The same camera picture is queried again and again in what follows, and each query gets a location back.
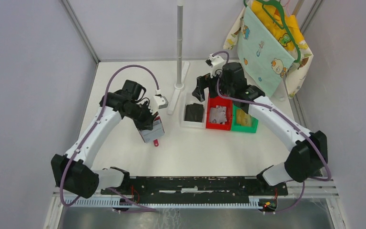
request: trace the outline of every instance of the clothes hanger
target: clothes hanger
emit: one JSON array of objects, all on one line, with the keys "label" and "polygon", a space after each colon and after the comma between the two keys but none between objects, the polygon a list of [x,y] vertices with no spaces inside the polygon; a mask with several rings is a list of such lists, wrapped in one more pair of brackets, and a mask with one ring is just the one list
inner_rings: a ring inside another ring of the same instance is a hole
[{"label": "clothes hanger", "polygon": [[[293,35],[291,34],[290,30],[288,29],[287,24],[285,23],[285,13],[284,13],[284,9],[283,6],[281,5],[281,3],[279,3],[276,0],[269,0],[269,1],[264,1],[264,0],[255,0],[258,1],[262,4],[262,8],[263,10],[267,13],[267,15],[274,21],[274,23],[282,30],[285,30],[288,34],[288,36],[290,37],[291,41],[293,42],[295,49],[297,50],[297,54],[298,54],[298,58],[294,61],[295,63],[299,63],[299,61],[301,60],[301,51],[299,50],[299,47],[297,45],[297,43],[295,42],[295,39],[293,37]],[[264,5],[266,6],[274,6],[279,14],[280,14],[280,18],[281,18],[281,22],[283,23],[283,25],[280,25],[275,19],[274,17],[266,10],[266,8],[264,7]]]}]

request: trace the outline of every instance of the vertical pole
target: vertical pole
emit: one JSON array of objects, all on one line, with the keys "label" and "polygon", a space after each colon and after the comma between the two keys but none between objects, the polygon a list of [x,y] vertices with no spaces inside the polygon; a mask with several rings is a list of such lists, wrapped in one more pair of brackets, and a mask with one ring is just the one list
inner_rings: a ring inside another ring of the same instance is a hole
[{"label": "vertical pole", "polygon": [[182,46],[183,46],[183,3],[177,0],[177,81],[176,86],[182,86]]}]

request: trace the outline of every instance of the red object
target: red object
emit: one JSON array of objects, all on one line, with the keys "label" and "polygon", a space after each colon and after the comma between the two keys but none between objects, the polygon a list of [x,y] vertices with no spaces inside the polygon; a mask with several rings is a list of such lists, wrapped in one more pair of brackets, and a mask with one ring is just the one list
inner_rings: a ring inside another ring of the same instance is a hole
[{"label": "red object", "polygon": [[[226,107],[226,119],[225,124],[210,123],[210,109],[211,107],[225,106]],[[208,96],[207,104],[207,120],[205,122],[205,128],[215,130],[231,130],[232,124],[232,100],[223,99],[221,97],[210,98]]]}]

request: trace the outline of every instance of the plastic bin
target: plastic bin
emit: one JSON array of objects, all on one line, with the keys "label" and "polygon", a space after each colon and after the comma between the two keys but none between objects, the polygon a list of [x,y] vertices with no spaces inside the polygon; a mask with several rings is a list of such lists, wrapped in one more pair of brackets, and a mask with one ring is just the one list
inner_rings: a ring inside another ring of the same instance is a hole
[{"label": "plastic bin", "polygon": [[[206,113],[207,113],[207,101],[208,101],[208,92],[205,93],[205,101],[200,102],[198,99],[194,96],[192,96],[191,93],[184,93],[183,94],[183,105],[182,105],[182,111],[181,111],[181,117],[180,117],[180,126],[181,127],[193,127],[193,128],[202,128],[205,129],[205,119],[206,119]],[[186,114],[186,105],[190,104],[202,104],[204,107],[204,113],[203,113],[203,122],[190,122],[184,120],[184,115]]]},{"label": "plastic bin", "polygon": [[239,107],[233,105],[232,108],[232,127],[231,131],[239,131],[239,132],[247,132],[247,133],[256,133],[257,125],[259,124],[259,120],[252,117],[252,126],[241,126],[236,123],[236,111],[240,109]]},{"label": "plastic bin", "polygon": [[[210,109],[211,107],[217,106],[225,106],[226,107],[226,119],[227,121],[225,124],[217,124],[217,123],[210,123]],[[205,122],[206,129],[215,129],[215,130],[231,130],[232,125],[232,100],[223,99],[221,97],[210,98],[208,97],[208,104],[207,104],[207,119]]]}]

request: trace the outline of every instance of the white stand foot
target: white stand foot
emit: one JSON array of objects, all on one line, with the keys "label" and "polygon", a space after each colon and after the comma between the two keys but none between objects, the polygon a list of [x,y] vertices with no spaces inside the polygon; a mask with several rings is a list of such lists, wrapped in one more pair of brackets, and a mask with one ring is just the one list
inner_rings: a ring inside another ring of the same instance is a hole
[{"label": "white stand foot", "polygon": [[184,89],[184,79],[186,78],[187,72],[189,71],[189,66],[190,66],[190,62],[188,62],[188,61],[183,62],[182,86],[177,87],[176,85],[174,85],[173,96],[172,96],[172,99],[170,100],[169,105],[168,105],[168,115],[173,114],[174,109],[175,109],[176,104],[177,104],[177,100],[179,99],[180,91],[182,91]]}]

